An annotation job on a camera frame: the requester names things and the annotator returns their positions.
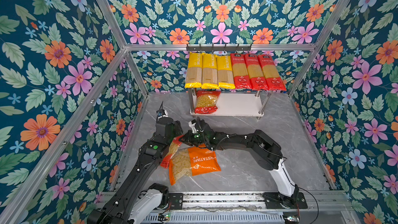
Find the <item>red macaroni bag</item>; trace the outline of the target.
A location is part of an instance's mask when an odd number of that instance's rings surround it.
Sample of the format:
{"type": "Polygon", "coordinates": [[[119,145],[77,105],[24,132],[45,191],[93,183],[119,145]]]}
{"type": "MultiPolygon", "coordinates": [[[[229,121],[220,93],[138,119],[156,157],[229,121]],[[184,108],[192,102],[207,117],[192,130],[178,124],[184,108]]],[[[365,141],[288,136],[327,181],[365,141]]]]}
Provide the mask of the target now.
{"type": "Polygon", "coordinates": [[[196,114],[212,114],[218,110],[217,102],[220,96],[219,91],[198,91],[196,114]]]}
{"type": "Polygon", "coordinates": [[[166,154],[166,156],[163,158],[160,166],[167,169],[170,165],[170,162],[173,158],[173,156],[176,154],[178,151],[179,147],[181,146],[182,142],[180,141],[180,138],[182,138],[182,135],[175,137],[170,146],[169,146],[169,151],[166,154]]]}

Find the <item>orange macaroni bag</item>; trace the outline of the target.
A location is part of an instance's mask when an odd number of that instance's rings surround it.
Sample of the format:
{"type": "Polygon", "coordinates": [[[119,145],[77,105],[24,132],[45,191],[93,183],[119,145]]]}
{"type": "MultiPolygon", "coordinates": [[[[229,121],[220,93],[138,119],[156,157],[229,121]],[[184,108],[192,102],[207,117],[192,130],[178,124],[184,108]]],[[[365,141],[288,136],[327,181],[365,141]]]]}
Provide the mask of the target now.
{"type": "Polygon", "coordinates": [[[191,147],[178,150],[169,163],[171,185],[183,177],[220,172],[217,155],[205,147],[191,147]]]}

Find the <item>yellow spaghetti pack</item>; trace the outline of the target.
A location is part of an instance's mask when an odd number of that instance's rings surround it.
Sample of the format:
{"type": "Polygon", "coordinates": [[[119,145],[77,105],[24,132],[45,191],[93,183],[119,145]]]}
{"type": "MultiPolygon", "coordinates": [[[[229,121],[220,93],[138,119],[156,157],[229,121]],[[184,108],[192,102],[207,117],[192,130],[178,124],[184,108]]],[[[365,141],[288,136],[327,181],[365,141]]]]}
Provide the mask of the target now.
{"type": "Polygon", "coordinates": [[[235,89],[232,62],[230,56],[217,56],[218,87],[235,89]]]}
{"type": "Polygon", "coordinates": [[[203,54],[202,89],[219,89],[217,58],[212,54],[203,54]]]}
{"type": "Polygon", "coordinates": [[[203,73],[203,54],[190,53],[185,88],[201,88],[203,73]]]}

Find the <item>red spaghetti pack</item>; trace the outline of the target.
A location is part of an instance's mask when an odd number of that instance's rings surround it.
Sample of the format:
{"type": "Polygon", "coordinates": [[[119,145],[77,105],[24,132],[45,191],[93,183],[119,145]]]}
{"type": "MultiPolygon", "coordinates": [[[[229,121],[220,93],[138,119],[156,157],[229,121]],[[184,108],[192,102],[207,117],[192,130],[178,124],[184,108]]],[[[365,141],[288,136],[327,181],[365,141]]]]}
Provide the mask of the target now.
{"type": "Polygon", "coordinates": [[[231,54],[231,63],[235,88],[251,90],[252,86],[244,56],[241,54],[231,54]]]}
{"type": "Polygon", "coordinates": [[[252,89],[256,91],[268,90],[268,85],[266,83],[258,57],[252,54],[245,54],[244,59],[252,89]]]}
{"type": "Polygon", "coordinates": [[[258,59],[269,90],[286,91],[285,83],[279,75],[273,58],[268,55],[259,55],[258,59]]]}

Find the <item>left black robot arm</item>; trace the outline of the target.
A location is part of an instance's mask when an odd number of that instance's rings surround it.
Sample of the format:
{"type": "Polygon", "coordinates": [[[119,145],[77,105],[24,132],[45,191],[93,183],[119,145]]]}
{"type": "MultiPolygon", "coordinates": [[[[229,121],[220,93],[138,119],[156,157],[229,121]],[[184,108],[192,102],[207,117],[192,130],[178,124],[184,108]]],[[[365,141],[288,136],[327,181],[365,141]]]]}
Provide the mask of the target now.
{"type": "Polygon", "coordinates": [[[142,145],[136,164],[119,190],[102,209],[91,212],[88,224],[127,224],[134,203],[137,201],[143,186],[160,166],[169,151],[172,140],[182,135],[178,120],[161,117],[156,121],[155,133],[142,145]]]}

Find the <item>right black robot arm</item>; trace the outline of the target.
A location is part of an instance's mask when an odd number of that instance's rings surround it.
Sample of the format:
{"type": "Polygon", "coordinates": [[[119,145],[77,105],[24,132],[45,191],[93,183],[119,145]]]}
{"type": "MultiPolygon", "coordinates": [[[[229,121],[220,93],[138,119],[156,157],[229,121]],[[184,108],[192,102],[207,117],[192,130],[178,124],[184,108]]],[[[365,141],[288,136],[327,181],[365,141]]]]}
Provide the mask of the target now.
{"type": "Polygon", "coordinates": [[[291,179],[286,167],[281,146],[261,130],[250,134],[228,134],[213,130],[204,120],[197,118],[189,122],[190,130],[178,140],[186,145],[216,151],[237,149],[249,152],[256,163],[269,171],[278,189],[276,201],[295,205],[300,189],[291,179]]]}

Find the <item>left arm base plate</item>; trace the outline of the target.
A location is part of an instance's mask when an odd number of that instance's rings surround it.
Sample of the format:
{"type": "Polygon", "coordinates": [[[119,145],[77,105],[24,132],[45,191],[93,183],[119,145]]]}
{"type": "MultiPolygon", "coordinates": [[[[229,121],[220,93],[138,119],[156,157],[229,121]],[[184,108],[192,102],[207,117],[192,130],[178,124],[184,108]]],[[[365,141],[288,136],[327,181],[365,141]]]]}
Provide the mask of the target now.
{"type": "Polygon", "coordinates": [[[183,205],[183,193],[167,193],[163,195],[160,209],[167,210],[181,210],[183,205]]]}

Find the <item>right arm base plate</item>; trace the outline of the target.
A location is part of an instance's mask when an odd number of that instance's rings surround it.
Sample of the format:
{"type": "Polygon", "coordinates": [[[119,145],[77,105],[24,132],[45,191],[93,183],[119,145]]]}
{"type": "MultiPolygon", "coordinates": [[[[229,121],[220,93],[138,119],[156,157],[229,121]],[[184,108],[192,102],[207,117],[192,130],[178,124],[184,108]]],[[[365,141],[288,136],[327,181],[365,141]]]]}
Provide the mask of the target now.
{"type": "Polygon", "coordinates": [[[278,192],[263,193],[265,205],[267,209],[308,209],[308,205],[304,194],[299,192],[295,200],[293,197],[286,197],[278,192]]]}

